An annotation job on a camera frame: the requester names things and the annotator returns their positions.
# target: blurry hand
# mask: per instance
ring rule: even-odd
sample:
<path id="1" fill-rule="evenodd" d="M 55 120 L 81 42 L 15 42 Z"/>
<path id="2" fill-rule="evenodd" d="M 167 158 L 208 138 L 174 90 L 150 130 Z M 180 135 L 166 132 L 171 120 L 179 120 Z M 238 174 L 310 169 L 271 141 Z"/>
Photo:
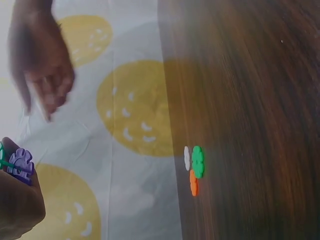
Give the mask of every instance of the blurry hand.
<path id="1" fill-rule="evenodd" d="M 47 120 L 71 91 L 75 73 L 49 0 L 16 0 L 8 36 L 12 78 L 29 113 L 34 87 Z"/>

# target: finger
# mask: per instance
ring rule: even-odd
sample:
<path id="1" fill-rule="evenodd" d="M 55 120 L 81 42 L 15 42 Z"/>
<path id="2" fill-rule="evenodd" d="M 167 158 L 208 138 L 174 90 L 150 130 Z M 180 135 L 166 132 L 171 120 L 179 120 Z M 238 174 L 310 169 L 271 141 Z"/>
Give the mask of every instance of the finger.
<path id="1" fill-rule="evenodd" d="M 33 83 L 34 89 L 40 99 L 41 105 L 48 121 L 51 120 L 51 114 L 57 110 L 55 87 L 52 83 L 52 77 L 46 77 Z"/>
<path id="2" fill-rule="evenodd" d="M 74 85 L 74 81 L 76 78 L 74 68 L 70 59 L 67 60 L 67 63 L 63 64 L 61 67 L 61 77 L 62 82 L 60 87 L 58 88 L 58 96 L 66 96 L 72 89 Z"/>
<path id="3" fill-rule="evenodd" d="M 25 75 L 23 72 L 12 72 L 13 81 L 22 99 L 22 102 L 26 108 L 26 112 L 29 114 L 31 111 L 31 95 L 29 87 L 27 85 Z"/>
<path id="4" fill-rule="evenodd" d="M 55 103 L 56 103 L 56 107 L 59 108 L 61 107 L 63 104 L 65 104 L 66 100 L 67 100 L 67 96 L 63 95 L 58 95 L 58 89 L 60 87 L 60 85 L 62 84 L 62 74 L 61 74 L 61 69 L 60 68 L 56 68 L 55 73 L 52 76 L 52 82 L 54 85 L 54 89 L 55 89 Z"/>
<path id="5" fill-rule="evenodd" d="M 14 154 L 20 147 L 8 137 L 4 137 L 2 139 L 2 144 L 5 152 L 5 158 L 7 162 L 9 162 L 9 158 L 11 157 L 11 155 Z M 41 192 L 36 170 L 34 170 L 34 174 L 31 175 L 30 178 L 32 180 L 32 186 L 35 187 L 37 190 L 40 190 Z"/>

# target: orange toy piece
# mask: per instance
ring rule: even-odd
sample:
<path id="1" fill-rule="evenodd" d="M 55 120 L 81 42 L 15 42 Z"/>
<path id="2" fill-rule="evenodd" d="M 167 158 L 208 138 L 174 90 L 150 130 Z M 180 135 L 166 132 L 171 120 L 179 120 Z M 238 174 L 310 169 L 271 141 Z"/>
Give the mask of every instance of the orange toy piece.
<path id="1" fill-rule="evenodd" d="M 196 197 L 198 195 L 198 179 L 193 169 L 190 171 L 190 188 L 192 196 Z"/>

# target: hand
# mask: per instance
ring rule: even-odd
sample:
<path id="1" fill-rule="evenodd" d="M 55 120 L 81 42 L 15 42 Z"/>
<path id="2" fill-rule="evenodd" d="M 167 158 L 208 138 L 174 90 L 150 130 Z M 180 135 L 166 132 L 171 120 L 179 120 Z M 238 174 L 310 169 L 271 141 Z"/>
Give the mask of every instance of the hand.
<path id="1" fill-rule="evenodd" d="M 5 158 L 19 148 L 11 139 L 2 139 Z M 46 215 L 44 198 L 37 173 L 31 176 L 32 186 L 0 170 L 0 239 L 15 240 L 29 232 Z"/>
<path id="2" fill-rule="evenodd" d="M 37 93 L 47 120 L 71 91 L 75 73 L 48 0 L 16 0 L 8 36 L 9 66 L 15 85 L 31 110 L 27 83 Z"/>

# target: white toy piece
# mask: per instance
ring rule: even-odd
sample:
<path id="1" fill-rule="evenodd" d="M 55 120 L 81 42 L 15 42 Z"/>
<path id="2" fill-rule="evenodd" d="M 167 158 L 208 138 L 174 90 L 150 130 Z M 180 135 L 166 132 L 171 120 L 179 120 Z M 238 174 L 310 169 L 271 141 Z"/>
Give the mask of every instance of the white toy piece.
<path id="1" fill-rule="evenodd" d="M 190 171 L 190 152 L 187 146 L 184 147 L 184 164 L 185 164 L 185 169 L 187 171 Z"/>

